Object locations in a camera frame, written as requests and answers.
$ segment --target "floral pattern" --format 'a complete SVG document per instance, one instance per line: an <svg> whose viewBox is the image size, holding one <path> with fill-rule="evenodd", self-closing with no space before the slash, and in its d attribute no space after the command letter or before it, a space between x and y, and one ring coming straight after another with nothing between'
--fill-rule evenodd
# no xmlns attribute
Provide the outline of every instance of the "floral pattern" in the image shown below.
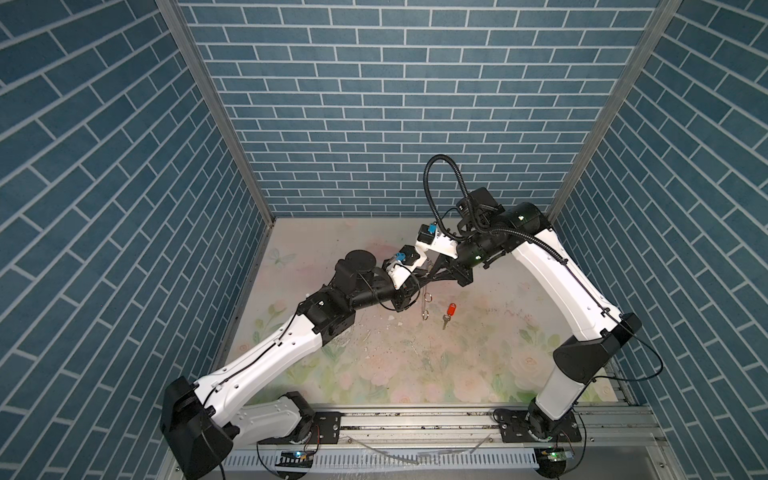
<svg viewBox="0 0 768 480"><path fill-rule="evenodd" d="M412 244L419 219L280 219L270 239L229 361L256 345L327 283L336 259L362 248L379 263ZM309 242L306 232L312 232ZM422 320L421 301L402 313L373 306L355 324L297 362L251 403L299 390L312 403L527 402L554 367L552 351L570 336L565 318L538 281L511 257L475 269L467 288L436 282ZM445 329L442 315L458 306ZM581 401L615 402L608 381Z"/></svg>

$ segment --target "blue brick wall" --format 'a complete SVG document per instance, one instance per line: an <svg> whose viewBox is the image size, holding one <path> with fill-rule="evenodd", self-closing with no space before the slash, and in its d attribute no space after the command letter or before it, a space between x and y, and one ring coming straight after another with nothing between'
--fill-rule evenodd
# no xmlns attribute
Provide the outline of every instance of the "blue brick wall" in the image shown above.
<svg viewBox="0 0 768 480"><path fill-rule="evenodd" d="M152 0L0 22L0 478L145 478L263 221Z"/></svg>
<svg viewBox="0 0 768 480"><path fill-rule="evenodd" d="M558 220L664 358L635 392L689 478L766 477L766 25L768 2L684 0Z"/></svg>
<svg viewBox="0 0 768 480"><path fill-rule="evenodd" d="M273 211L422 216L437 153L546 208L657 0L277 3L182 2Z"/></svg>

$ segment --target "black mounting plate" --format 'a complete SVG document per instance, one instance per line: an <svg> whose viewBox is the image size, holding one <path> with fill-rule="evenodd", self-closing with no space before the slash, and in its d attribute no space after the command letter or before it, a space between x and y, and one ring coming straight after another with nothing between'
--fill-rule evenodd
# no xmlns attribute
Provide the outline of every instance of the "black mounting plate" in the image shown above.
<svg viewBox="0 0 768 480"><path fill-rule="evenodd" d="M310 428L310 437L306 441L308 449L317 445L317 432L320 432L321 445L335 445L339 443L339 431L341 429L341 412L315 412L313 424ZM261 445L292 445L285 438L264 439Z"/></svg>
<svg viewBox="0 0 768 480"><path fill-rule="evenodd" d="M530 427L526 418L528 410L508 410L496 409L493 412L493 418L498 422L499 431L502 433L504 443L522 443L522 442L541 442L529 432ZM565 414L562 422L562 430L559 433L558 441L576 444L581 441L581 431L576 423L576 417L573 410Z"/></svg>

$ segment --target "robotic arm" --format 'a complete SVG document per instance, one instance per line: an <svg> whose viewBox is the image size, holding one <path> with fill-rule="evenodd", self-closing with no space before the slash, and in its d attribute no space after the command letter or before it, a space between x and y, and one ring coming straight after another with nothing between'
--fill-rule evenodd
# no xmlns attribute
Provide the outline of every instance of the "robotic arm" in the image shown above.
<svg viewBox="0 0 768 480"><path fill-rule="evenodd" d="M458 233L442 224L429 194L429 168L437 160L454 167L462 188ZM578 397L640 329L640 320L633 313L620 314L591 284L535 205L507 210L485 188L469 193L453 160L442 155L427 163L424 178L435 222L421 226L415 245L405 245L381 267L365 250L349 252L336 263L329 284L309 295L290 320L259 345L194 383L180 377L166 388L161 431L188 479L215 468L235 445L272 437L294 442L306 438L314 411L297 392L248 413L242 408L285 369L348 329L355 311L385 301L399 312L406 310L427 283L454 280L467 286L473 281L473 267L482 263L487 269L507 254L541 282L573 332L553 352L556 368L531 400L529 432L547 441L571 422L568 415ZM430 250L438 256L428 271L421 267Z"/></svg>

